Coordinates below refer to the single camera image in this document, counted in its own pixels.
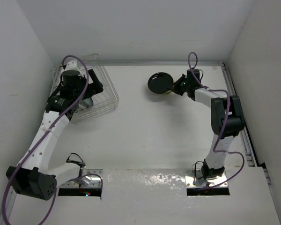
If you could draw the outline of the dark green plate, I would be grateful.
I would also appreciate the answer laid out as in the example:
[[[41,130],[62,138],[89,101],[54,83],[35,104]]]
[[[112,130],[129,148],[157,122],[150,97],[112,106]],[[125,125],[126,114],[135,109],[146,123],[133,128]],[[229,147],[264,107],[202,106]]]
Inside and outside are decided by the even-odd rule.
[[[81,105],[83,109],[88,109],[94,105],[93,99],[91,97],[83,99]]]

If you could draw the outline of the black plate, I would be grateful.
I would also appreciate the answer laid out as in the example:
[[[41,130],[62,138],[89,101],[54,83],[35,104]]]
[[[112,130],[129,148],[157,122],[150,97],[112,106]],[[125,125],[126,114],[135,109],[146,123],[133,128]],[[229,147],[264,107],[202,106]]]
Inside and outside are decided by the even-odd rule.
[[[174,80],[170,74],[159,72],[150,76],[148,80],[148,88],[155,94],[162,94],[170,90],[170,87],[173,85],[173,83]]]

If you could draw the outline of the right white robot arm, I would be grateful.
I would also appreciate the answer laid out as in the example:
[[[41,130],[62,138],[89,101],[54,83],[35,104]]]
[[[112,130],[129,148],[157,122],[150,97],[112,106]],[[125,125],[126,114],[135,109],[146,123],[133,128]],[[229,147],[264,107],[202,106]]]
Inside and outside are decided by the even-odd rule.
[[[213,179],[221,176],[225,169],[225,158],[234,138],[244,129],[244,115],[240,98],[226,90],[214,90],[202,85],[193,69],[187,70],[169,86],[172,92],[187,94],[195,102],[202,103],[211,110],[211,128],[214,133],[210,151],[201,167],[202,178]]]

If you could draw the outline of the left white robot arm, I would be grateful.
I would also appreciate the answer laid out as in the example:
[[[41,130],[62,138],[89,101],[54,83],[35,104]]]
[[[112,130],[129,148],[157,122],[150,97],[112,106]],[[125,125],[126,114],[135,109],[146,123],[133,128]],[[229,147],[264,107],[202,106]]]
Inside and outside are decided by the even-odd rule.
[[[31,144],[26,161],[21,160],[21,167],[12,179],[16,167],[10,166],[6,172],[17,194],[42,200],[49,200],[62,184],[74,181],[87,186],[90,180],[82,176],[84,162],[67,159],[56,168],[49,169],[48,164],[63,129],[78,110],[77,98],[82,91],[82,98],[89,99],[103,92],[103,85],[94,70],[88,70],[88,77],[77,70],[67,70],[60,76],[57,88],[49,96],[42,119],[42,124]]]

